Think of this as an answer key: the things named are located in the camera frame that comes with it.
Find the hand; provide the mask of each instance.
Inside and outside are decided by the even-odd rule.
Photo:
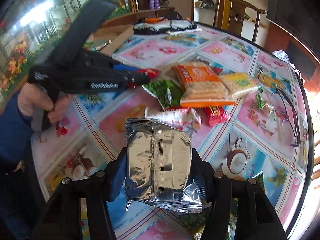
[[[23,116],[33,116],[34,106],[48,111],[51,123],[58,122],[71,104],[72,95],[59,98],[55,104],[37,85],[26,83],[18,95],[18,108]]]

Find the red snack bag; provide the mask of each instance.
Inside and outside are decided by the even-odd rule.
[[[226,122],[230,119],[230,114],[225,111],[221,106],[205,107],[203,111],[209,117],[209,125],[215,126],[219,123]]]
[[[150,79],[155,78],[156,76],[160,75],[160,70],[153,69],[153,68],[146,68],[146,69],[140,69],[137,71],[137,73],[145,73],[149,76]]]
[[[146,68],[146,69],[139,69],[137,71],[137,73],[144,73],[145,75],[148,75],[150,79],[154,79],[155,77],[160,75],[161,72],[160,72],[160,70],[157,70],[157,69]],[[129,88],[136,88],[136,87],[139,87],[139,85],[129,82],[128,87]]]

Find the round table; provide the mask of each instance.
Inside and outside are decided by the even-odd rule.
[[[247,72],[263,82],[262,99],[270,101],[279,113],[287,112],[294,127],[289,104],[273,94],[278,85],[292,100],[301,136],[299,147],[292,147],[293,131],[284,115],[275,119],[257,111],[256,95],[248,95],[227,106],[231,119],[214,127],[201,109],[203,124],[192,135],[192,146],[203,160],[229,178],[245,180],[263,171],[266,194],[285,230],[291,230],[301,210],[310,182],[313,148],[312,125],[306,96],[290,64],[268,54],[255,44],[211,26],[200,26],[201,32],[169,36],[166,34],[134,35],[114,53],[114,59],[139,68],[157,68],[162,79],[174,74],[167,64],[186,60],[206,62],[217,74]],[[79,95],[73,100],[62,122],[32,138],[32,152],[37,177],[44,198],[64,177],[85,179],[115,160],[126,146],[124,122],[129,117],[143,117],[146,106],[159,108],[158,101],[142,88],[96,96]],[[243,152],[243,160],[233,161],[234,150]],[[167,210],[133,202],[124,211],[124,190],[109,212],[118,239],[189,239],[190,235],[178,217]],[[85,212],[84,239],[89,239]]]

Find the yellow cracker package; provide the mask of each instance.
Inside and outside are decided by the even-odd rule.
[[[235,104],[226,99],[228,90],[211,68],[202,62],[183,62],[172,65],[182,89],[183,107],[224,106]]]
[[[258,90],[258,81],[247,73],[220,75],[220,80],[230,92],[232,99],[237,99]]]

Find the foil bag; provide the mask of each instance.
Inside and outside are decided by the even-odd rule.
[[[125,122],[128,164],[125,192],[132,200],[177,212],[201,212],[190,174],[189,135],[151,118]]]

